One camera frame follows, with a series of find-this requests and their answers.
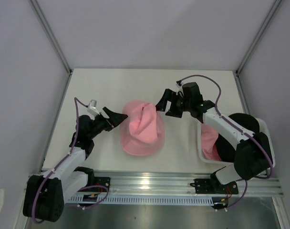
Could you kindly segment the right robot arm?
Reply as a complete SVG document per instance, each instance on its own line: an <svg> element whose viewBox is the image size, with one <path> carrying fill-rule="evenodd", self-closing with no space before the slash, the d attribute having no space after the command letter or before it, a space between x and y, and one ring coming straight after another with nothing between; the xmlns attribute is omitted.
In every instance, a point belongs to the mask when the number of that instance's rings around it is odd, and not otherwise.
<svg viewBox="0 0 290 229"><path fill-rule="evenodd" d="M215 172L210 188L222 192L232 181L250 180L258 174L273 169L273 154L268 136L254 133L223 115L217 104L204 100L197 83L186 83L178 92L165 89L156 110L167 116L181 118L183 112L215 129L234 148L234 162Z"/></svg>

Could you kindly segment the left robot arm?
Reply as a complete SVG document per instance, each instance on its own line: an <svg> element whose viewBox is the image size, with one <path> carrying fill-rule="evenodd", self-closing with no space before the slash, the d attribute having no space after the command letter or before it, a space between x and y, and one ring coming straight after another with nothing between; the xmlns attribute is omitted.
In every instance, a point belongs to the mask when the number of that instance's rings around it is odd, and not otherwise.
<svg viewBox="0 0 290 229"><path fill-rule="evenodd" d="M96 182L94 170L82 167L93 148L93 139L102 131L111 131L128 118L126 114L115 113L104 107L104 117L98 113L94 119L78 115L75 133L69 145L69 152L52 168L28 179L22 213L25 217L41 224L56 222L65 204L78 191L109 192L105 183Z"/></svg>

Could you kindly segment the pink bucket hat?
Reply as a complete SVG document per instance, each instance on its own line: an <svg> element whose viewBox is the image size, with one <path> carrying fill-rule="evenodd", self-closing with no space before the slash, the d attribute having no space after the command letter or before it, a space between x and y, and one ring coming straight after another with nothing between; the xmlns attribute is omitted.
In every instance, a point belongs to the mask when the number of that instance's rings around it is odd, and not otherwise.
<svg viewBox="0 0 290 229"><path fill-rule="evenodd" d="M120 124L122 149L133 156L157 153L165 142L165 125L153 103L142 100L128 102L122 110L128 115Z"/></svg>

